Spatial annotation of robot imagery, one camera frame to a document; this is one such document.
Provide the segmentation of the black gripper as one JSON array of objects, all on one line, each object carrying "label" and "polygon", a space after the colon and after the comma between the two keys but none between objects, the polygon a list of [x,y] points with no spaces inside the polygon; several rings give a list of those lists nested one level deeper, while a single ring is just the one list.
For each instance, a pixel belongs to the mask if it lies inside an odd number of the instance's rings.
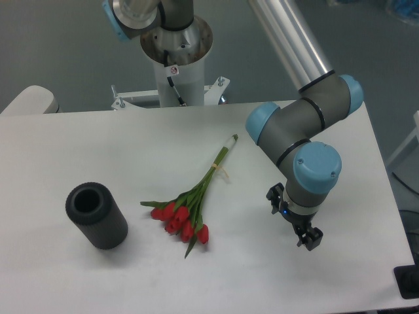
[{"label": "black gripper", "polygon": [[298,236],[297,247],[304,246],[312,251],[319,246],[323,238],[323,232],[312,226],[312,219],[319,211],[319,207],[303,207],[296,204],[287,194],[282,183],[271,187],[267,194],[267,200],[272,207],[272,214],[280,213],[288,221]]}]

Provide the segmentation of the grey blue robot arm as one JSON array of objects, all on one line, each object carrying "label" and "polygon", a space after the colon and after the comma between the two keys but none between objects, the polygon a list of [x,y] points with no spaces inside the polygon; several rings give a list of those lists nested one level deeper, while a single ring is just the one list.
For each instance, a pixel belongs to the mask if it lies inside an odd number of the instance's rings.
[{"label": "grey blue robot arm", "polygon": [[[259,105],[248,116],[246,130],[286,178],[285,184],[268,191],[273,212],[292,224],[299,245],[312,250],[323,237],[312,218],[342,168],[338,152],[313,137],[356,111],[363,90],[353,77],[336,75],[294,1],[250,5],[300,98],[285,108]],[[140,38],[155,65],[161,107],[209,101],[202,60],[213,37],[207,23],[195,15],[192,1],[104,1],[102,7],[120,40]]]}]

